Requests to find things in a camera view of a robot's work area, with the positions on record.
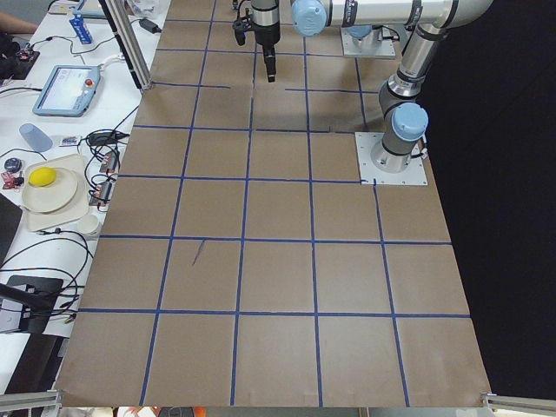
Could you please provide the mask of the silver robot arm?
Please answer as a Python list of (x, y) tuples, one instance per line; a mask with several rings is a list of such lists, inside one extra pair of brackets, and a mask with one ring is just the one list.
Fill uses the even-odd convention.
[[(398, 174), (416, 157), (414, 146), (427, 129), (427, 112), (415, 100), (440, 43), (450, 29), (473, 22), (490, 5), (466, 0), (293, 1), (291, 17), (304, 37), (340, 28), (346, 56), (384, 57), (386, 48), (401, 41), (398, 69), (379, 91), (386, 132), (370, 152), (378, 169)], [(407, 40), (395, 33), (397, 24), (410, 31)]]

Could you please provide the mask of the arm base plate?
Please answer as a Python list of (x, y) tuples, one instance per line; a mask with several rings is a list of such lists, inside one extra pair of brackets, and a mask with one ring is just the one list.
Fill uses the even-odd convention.
[(382, 132), (356, 132), (354, 137), (361, 184), (428, 185), (418, 144), (408, 155), (394, 156), (383, 148)]
[(394, 32), (384, 27), (373, 27), (366, 36), (361, 30), (354, 33), (349, 28), (341, 29), (343, 55), (349, 57), (394, 59), (394, 39)]

